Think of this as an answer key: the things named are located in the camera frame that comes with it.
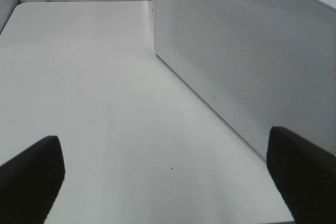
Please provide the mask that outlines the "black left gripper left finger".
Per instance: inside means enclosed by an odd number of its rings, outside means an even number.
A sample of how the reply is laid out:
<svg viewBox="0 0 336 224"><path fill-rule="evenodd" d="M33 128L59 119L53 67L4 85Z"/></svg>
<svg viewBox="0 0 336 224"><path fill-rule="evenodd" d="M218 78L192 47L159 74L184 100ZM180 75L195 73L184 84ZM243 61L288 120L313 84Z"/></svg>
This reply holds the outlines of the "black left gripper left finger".
<svg viewBox="0 0 336 224"><path fill-rule="evenodd" d="M1 165L1 223L44 223L65 179L59 138L46 136Z"/></svg>

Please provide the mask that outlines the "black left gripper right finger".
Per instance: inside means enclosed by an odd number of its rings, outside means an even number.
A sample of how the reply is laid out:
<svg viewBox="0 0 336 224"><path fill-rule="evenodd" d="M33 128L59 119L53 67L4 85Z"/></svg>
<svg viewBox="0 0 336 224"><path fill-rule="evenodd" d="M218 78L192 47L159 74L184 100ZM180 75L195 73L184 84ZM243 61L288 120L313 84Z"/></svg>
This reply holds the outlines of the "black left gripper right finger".
<svg viewBox="0 0 336 224"><path fill-rule="evenodd" d="M267 168L295 223L335 223L335 156L285 127L270 130Z"/></svg>

